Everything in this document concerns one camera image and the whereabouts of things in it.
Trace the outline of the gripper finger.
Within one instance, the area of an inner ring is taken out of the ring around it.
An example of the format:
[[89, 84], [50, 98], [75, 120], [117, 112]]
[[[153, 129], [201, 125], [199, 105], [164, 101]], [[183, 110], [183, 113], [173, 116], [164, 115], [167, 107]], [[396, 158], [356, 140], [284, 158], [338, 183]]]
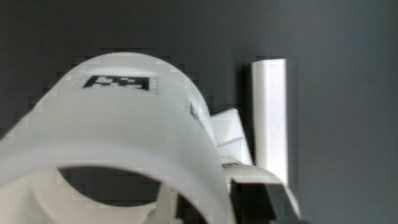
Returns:
[[236, 224], [306, 224], [293, 192], [276, 174], [238, 159], [220, 159]]

